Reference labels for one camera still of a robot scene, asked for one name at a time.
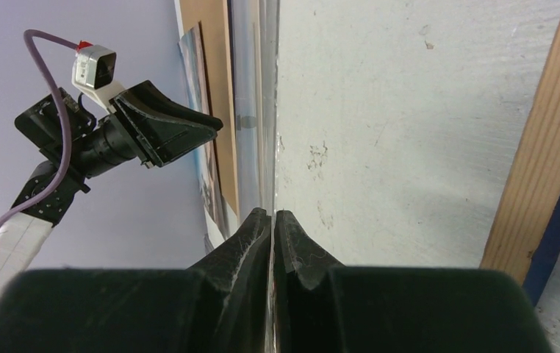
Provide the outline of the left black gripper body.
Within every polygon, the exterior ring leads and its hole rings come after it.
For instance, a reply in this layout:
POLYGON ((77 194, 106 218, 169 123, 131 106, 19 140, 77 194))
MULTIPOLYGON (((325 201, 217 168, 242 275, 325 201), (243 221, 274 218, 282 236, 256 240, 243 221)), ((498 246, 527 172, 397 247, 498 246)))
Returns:
POLYGON ((82 138, 82 175, 85 178, 97 177, 134 159, 146 162, 146 156, 132 136, 111 118, 100 120, 99 126, 82 138))

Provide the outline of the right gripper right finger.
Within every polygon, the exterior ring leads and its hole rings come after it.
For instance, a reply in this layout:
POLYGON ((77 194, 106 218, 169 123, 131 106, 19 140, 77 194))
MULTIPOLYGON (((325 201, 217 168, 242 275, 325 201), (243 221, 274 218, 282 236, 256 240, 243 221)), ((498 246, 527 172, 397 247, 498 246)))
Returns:
POLYGON ((280 352, 549 352, 523 290, 499 271, 342 264, 288 210, 274 229, 280 352))

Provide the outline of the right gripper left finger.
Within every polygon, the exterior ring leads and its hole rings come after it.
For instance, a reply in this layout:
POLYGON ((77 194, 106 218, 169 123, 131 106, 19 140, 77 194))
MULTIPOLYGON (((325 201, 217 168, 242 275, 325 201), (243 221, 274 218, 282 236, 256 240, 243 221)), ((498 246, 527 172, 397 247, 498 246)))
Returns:
POLYGON ((270 216, 186 269, 34 270, 0 298, 0 352, 262 352, 270 216))

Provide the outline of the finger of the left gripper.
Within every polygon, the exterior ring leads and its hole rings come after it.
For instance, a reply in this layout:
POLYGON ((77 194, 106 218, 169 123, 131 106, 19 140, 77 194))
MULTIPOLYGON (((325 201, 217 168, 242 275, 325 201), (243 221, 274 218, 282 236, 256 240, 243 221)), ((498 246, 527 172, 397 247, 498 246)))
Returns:
POLYGON ((219 118, 171 101, 146 80, 110 99, 114 125, 142 164, 163 167, 218 136, 219 118))

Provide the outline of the brown cardboard backing board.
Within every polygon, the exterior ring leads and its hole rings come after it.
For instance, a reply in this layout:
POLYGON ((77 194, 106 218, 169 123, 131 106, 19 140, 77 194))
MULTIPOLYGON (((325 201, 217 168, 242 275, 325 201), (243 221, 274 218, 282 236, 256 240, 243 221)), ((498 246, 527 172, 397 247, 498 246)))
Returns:
POLYGON ((238 210, 237 152, 234 122, 234 94, 229 43, 229 7, 221 0, 178 2, 182 29, 199 24, 204 45, 212 115, 223 122, 216 138, 218 174, 224 199, 236 215, 238 210))

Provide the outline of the clear acrylic glass sheet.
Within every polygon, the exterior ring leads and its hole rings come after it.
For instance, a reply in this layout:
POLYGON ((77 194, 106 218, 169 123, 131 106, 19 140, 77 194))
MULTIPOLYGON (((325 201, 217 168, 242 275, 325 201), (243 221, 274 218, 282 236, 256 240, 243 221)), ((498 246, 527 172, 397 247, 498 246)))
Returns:
POLYGON ((273 273, 273 215, 268 205, 268 187, 264 177, 259 5, 259 1, 229 2, 239 211, 240 217, 244 218, 258 207, 268 216, 264 351, 280 352, 273 273))

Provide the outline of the blue wooden picture frame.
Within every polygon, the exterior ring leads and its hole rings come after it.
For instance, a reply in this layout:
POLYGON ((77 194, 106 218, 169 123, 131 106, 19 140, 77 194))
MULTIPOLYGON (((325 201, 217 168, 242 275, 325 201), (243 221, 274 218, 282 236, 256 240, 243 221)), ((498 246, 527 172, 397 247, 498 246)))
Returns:
POLYGON ((560 22, 484 247, 482 268, 536 304, 560 255, 560 22))

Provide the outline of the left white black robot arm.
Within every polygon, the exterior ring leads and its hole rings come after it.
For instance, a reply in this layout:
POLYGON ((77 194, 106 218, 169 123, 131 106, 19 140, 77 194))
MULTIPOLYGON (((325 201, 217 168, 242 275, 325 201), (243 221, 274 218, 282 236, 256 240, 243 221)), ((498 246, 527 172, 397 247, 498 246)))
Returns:
POLYGON ((171 101, 151 82, 131 88, 113 82, 99 89, 80 87, 81 97, 105 109, 97 119, 65 90, 58 97, 68 114, 71 156, 65 176, 50 189, 62 163, 62 127, 55 97, 41 99, 15 119, 16 128, 45 157, 0 224, 0 296, 24 271, 58 225, 86 181, 130 160, 149 168, 166 166, 214 140, 223 128, 215 117, 171 101))

